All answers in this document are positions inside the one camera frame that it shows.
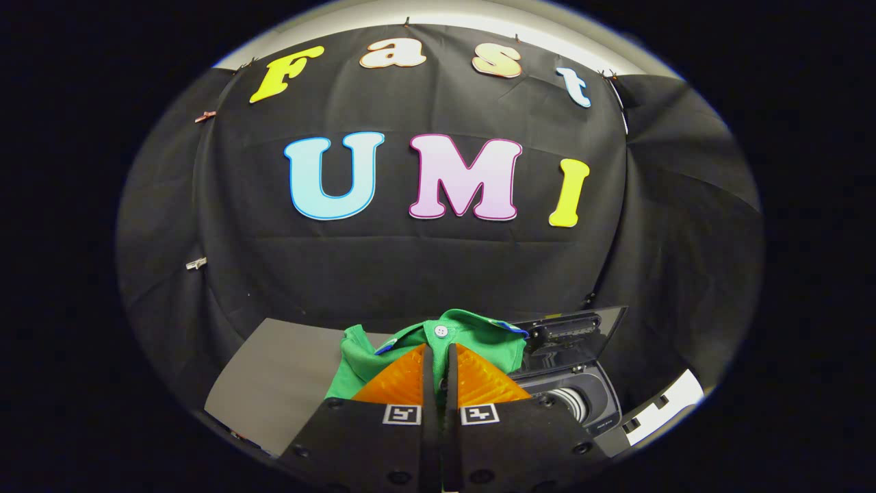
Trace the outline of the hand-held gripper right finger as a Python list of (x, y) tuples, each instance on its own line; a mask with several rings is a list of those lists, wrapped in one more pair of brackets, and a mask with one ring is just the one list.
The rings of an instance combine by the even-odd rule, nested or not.
[(448, 349), (442, 490), (563, 492), (610, 458), (556, 396), (530, 396), (463, 344)]

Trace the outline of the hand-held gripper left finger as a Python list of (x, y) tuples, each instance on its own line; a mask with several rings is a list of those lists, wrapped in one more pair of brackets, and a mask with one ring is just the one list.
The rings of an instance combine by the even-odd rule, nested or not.
[(440, 492), (434, 353), (420, 344), (353, 399), (325, 399), (278, 465), (319, 492)]

